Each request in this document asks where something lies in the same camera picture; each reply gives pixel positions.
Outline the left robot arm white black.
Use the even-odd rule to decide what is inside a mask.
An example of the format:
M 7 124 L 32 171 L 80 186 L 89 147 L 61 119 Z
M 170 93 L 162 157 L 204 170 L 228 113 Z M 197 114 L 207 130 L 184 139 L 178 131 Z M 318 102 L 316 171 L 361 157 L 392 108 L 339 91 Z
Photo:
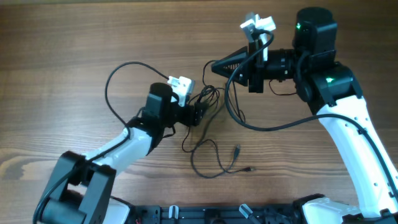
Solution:
M 111 195 L 116 177 L 167 138 L 165 129 L 199 124 L 208 103 L 189 103 L 192 85 L 153 83 L 146 105 L 122 133 L 85 155 L 63 153 L 33 214 L 33 223 L 129 223 L 134 207 Z

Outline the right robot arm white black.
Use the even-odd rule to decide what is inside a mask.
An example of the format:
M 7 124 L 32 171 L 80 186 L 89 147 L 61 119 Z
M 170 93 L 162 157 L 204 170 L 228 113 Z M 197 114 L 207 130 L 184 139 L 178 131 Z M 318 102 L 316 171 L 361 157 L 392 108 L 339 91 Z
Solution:
M 265 80 L 295 83 L 297 95 L 334 141 L 353 182 L 358 206 L 333 202 L 322 194 L 292 204 L 292 223 L 396 223 L 397 170 L 369 117 L 353 72 L 335 59 L 338 25 L 322 7 L 296 15 L 291 49 L 270 50 L 275 23 L 248 15 L 241 29 L 248 46 L 217 60 L 212 71 L 261 93 Z

